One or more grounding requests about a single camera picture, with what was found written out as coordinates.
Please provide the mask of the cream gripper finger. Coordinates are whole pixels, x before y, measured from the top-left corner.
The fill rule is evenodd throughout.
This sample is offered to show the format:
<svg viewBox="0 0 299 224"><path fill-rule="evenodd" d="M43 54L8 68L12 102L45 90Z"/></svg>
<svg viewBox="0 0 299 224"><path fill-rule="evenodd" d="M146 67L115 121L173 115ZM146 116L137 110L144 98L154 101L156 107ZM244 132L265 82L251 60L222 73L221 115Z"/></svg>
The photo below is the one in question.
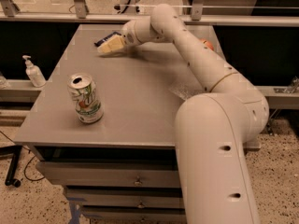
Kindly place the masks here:
<svg viewBox="0 0 299 224"><path fill-rule="evenodd" d="M104 42L100 47L109 47L112 49L124 48L125 43L121 35L115 35L111 37L107 42Z"/></svg>
<svg viewBox="0 0 299 224"><path fill-rule="evenodd" d="M102 57L116 56L119 54L123 54L124 51L125 51L125 48L121 48L121 49L112 49L109 47L99 47L98 48L98 53Z"/></svg>

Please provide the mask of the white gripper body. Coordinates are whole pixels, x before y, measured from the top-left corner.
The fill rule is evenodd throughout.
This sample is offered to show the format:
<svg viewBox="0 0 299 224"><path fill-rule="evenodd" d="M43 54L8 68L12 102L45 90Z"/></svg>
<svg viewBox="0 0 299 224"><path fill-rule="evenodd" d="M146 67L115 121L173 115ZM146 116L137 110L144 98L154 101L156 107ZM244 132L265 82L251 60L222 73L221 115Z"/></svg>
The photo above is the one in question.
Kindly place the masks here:
<svg viewBox="0 0 299 224"><path fill-rule="evenodd" d="M128 46L141 45L156 38L156 32L150 24L150 18L126 22L121 29L121 34Z"/></svg>

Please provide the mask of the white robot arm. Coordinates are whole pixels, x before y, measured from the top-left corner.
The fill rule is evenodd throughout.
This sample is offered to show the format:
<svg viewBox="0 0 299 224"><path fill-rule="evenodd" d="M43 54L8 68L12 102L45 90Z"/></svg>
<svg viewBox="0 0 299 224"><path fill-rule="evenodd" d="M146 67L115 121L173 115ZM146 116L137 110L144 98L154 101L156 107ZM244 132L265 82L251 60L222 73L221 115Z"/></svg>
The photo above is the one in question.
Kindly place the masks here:
<svg viewBox="0 0 299 224"><path fill-rule="evenodd" d="M175 119L176 155L188 224L261 224L244 144L265 127L264 95L193 35L168 4L125 23L97 46L106 55L147 42L172 43L204 91Z"/></svg>

